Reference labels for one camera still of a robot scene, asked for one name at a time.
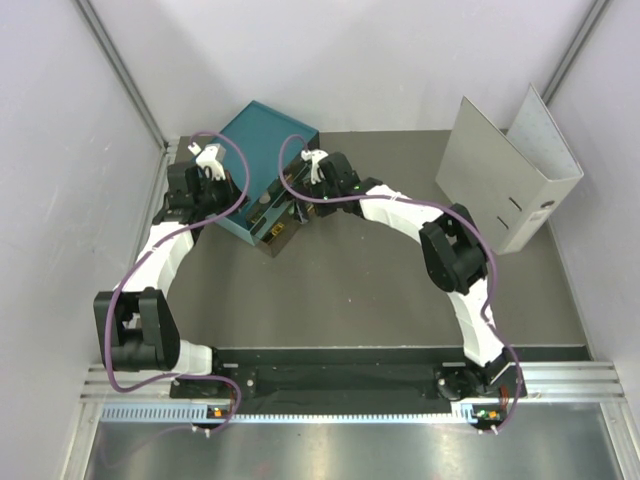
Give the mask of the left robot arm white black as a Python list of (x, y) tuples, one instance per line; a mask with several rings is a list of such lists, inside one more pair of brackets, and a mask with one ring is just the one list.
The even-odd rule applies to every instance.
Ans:
[(226, 387), (227, 374), (215, 365), (213, 348), (180, 337), (167, 295), (204, 220), (232, 213), (244, 198), (220, 160), (171, 165), (167, 181), (134, 270), (94, 299), (101, 356), (112, 371), (192, 375), (194, 387), (212, 397)]

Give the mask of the teal drawer organizer box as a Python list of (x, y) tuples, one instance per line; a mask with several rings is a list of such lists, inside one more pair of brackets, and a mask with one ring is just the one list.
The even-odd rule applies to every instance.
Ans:
[(319, 130), (257, 101), (250, 102), (222, 130), (222, 134), (244, 153), (248, 170), (232, 147), (226, 148), (225, 169), (236, 185), (249, 186), (245, 203), (237, 213), (219, 221), (219, 224), (252, 246), (251, 227), (245, 214), (251, 197), (268, 185), (274, 173), (282, 173), (284, 160), (301, 152), (303, 146), (319, 147)]

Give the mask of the gold black lipstick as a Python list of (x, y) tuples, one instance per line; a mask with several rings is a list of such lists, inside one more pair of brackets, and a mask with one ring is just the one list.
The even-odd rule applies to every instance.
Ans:
[(283, 223), (275, 224), (270, 229), (270, 231), (265, 235), (264, 241), (266, 243), (271, 243), (284, 229), (285, 229), (285, 225)]

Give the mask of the clear drawer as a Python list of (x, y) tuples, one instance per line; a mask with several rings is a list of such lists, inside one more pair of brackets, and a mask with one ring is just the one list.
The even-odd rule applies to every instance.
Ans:
[(254, 245), (266, 255), (276, 257), (309, 221), (309, 217), (300, 215), (299, 207), (296, 200), (280, 201), (269, 207), (250, 230)]
[[(300, 153), (290, 160), (284, 160), (282, 173), (291, 186), (298, 187), (308, 177), (308, 172), (309, 163), (301, 158)], [(245, 214), (247, 225), (251, 228), (266, 219), (270, 210), (278, 208), (283, 202), (291, 199), (280, 181), (278, 172), (275, 172), (274, 177), (268, 181), (267, 186), (251, 197), (250, 208)]]

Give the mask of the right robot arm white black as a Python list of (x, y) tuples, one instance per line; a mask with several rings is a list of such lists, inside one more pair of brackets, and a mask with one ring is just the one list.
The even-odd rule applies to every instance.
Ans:
[(298, 198), (314, 205), (316, 213), (338, 210), (396, 230), (420, 244), (432, 283), (445, 292), (463, 336), (463, 367), (436, 372), (439, 393), (450, 400), (487, 396), (506, 391), (502, 385), (509, 369), (505, 343), (496, 335), (491, 310), (488, 269), (495, 261), (466, 207), (447, 209), (421, 205), (373, 178), (362, 180), (342, 153), (304, 150), (309, 179)]

